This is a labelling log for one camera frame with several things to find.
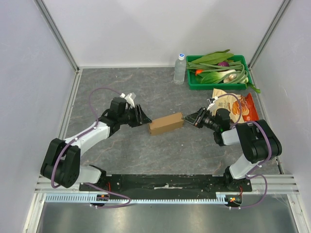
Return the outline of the brown cardboard paper box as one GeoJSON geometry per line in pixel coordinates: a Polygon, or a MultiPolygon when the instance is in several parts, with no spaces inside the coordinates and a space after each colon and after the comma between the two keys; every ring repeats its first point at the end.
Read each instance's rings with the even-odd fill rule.
{"type": "Polygon", "coordinates": [[[152,120],[149,124],[149,133],[151,136],[171,132],[182,128],[184,124],[183,114],[181,112],[164,116],[152,120]]]}

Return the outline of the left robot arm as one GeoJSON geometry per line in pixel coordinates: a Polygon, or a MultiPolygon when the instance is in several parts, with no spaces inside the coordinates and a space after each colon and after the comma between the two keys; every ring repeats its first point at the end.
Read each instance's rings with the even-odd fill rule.
{"type": "Polygon", "coordinates": [[[67,139],[53,139],[47,149],[40,174],[50,179],[52,188],[70,188],[75,183],[89,183],[96,191],[105,189],[103,170],[81,166],[81,157],[99,142],[116,133],[121,125],[132,128],[151,123],[131,96],[115,97],[109,109],[88,128],[67,139]]]}

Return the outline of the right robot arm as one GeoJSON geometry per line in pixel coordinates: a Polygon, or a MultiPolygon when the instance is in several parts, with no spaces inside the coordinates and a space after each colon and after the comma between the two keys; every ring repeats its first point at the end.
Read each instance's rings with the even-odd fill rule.
{"type": "Polygon", "coordinates": [[[217,178],[225,191],[237,191],[247,187],[250,173],[266,160],[271,160],[282,153],[282,145],[265,120],[237,124],[230,127],[229,111],[220,108],[213,116],[205,107],[183,117],[196,128],[206,127],[213,130],[214,141],[219,146],[240,144],[242,155],[225,169],[222,177],[217,178]]]}

